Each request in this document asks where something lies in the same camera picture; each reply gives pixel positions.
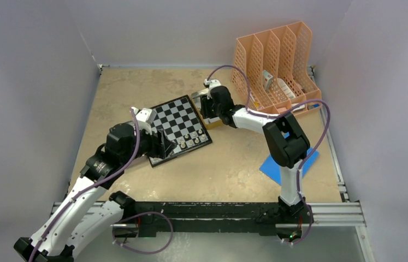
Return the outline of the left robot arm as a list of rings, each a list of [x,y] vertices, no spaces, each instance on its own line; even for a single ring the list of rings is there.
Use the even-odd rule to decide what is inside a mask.
[[[74,261],[101,231],[116,223],[129,223],[154,211],[137,211],[137,203],[123,192],[111,194],[89,218],[93,204],[124,174],[137,158],[165,159],[176,144],[162,129],[144,122],[120,123],[110,128],[106,142],[90,157],[61,205],[30,237],[21,237],[14,249],[24,261]]]

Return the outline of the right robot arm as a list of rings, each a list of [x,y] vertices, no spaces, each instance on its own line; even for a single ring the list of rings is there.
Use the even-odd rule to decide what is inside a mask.
[[[278,117],[254,112],[235,104],[227,87],[206,85],[200,95],[200,113],[204,118],[219,118],[223,124],[263,134],[273,161],[279,167],[281,192],[279,215],[292,222],[305,205],[301,179],[303,161],[308,155],[310,142],[296,118],[288,113]]]

